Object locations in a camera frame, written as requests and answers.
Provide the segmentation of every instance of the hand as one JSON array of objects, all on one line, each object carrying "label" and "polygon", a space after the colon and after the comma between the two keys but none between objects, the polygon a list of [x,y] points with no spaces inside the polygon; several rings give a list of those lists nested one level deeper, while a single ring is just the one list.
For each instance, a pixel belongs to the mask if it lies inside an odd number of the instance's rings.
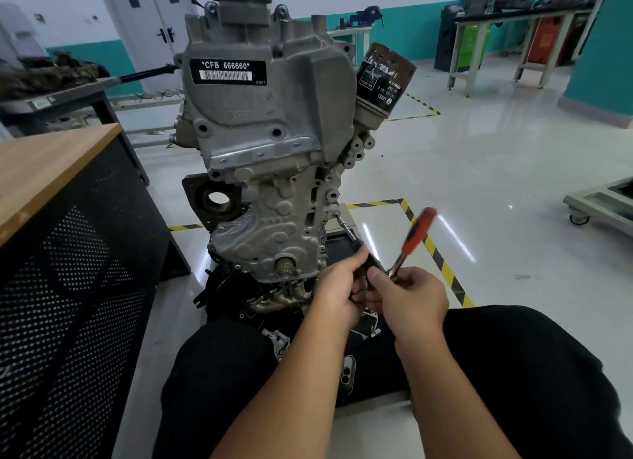
[{"label": "hand", "polygon": [[444,284],[419,267],[404,267],[398,271],[394,284],[384,272],[371,267],[367,279],[375,291],[362,291],[353,296],[375,312],[384,314],[396,343],[418,340],[425,335],[443,336],[442,327],[448,311],[448,297]]},{"label": "hand", "polygon": [[335,318],[340,318],[347,330],[354,327],[365,305],[354,304],[349,297],[363,288],[364,280],[354,280],[354,271],[365,263],[368,254],[363,246],[353,256],[323,269],[316,282],[317,291],[310,310],[324,308]]}]

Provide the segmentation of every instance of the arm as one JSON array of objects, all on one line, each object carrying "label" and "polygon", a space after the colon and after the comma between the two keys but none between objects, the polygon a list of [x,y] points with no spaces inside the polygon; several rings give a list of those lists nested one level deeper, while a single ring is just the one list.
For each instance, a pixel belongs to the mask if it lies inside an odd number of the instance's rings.
[{"label": "arm", "polygon": [[211,459],[325,458],[343,351],[358,309],[353,271],[367,250],[324,270],[315,299],[273,375],[221,439]]},{"label": "arm", "polygon": [[368,279],[377,291],[365,293],[365,299],[384,312],[396,336],[425,456],[518,459],[448,348],[442,331],[448,310],[444,285],[420,268],[405,268],[399,276],[408,289],[370,269]]}]

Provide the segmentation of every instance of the screwdriver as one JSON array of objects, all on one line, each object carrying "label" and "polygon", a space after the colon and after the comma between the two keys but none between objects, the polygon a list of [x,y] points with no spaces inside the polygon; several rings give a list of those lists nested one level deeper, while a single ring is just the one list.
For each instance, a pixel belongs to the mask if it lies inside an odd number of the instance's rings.
[{"label": "screwdriver", "polygon": [[403,262],[405,262],[405,259],[415,251],[415,248],[422,242],[422,239],[427,237],[427,233],[436,215],[437,209],[435,208],[424,208],[422,210],[418,216],[418,220],[411,226],[409,234],[407,234],[398,259],[396,259],[396,262],[394,262],[391,269],[387,272],[391,280],[395,280],[398,270]]}]

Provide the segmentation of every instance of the white door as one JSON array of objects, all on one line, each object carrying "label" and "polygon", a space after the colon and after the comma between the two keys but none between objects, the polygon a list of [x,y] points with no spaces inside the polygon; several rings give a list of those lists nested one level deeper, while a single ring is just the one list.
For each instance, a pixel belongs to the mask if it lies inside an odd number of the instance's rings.
[{"label": "white door", "polygon": [[155,0],[165,31],[174,54],[181,53],[187,47],[185,15],[196,14],[191,0]]},{"label": "white door", "polygon": [[[155,0],[105,0],[105,2],[136,71],[145,71],[173,63],[174,48],[172,48],[167,28],[174,28],[171,31],[173,39],[176,40],[173,33],[178,34],[181,26],[166,26]],[[187,33],[183,31],[181,34],[185,36],[186,44]],[[148,93],[182,88],[180,71],[144,79],[141,82]]]}]

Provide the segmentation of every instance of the wooden table top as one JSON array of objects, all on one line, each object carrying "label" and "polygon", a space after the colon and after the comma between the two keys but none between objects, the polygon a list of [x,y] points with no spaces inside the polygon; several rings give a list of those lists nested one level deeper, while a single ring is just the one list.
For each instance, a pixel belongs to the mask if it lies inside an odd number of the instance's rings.
[{"label": "wooden table top", "polygon": [[120,132],[117,123],[0,141],[0,246]]}]

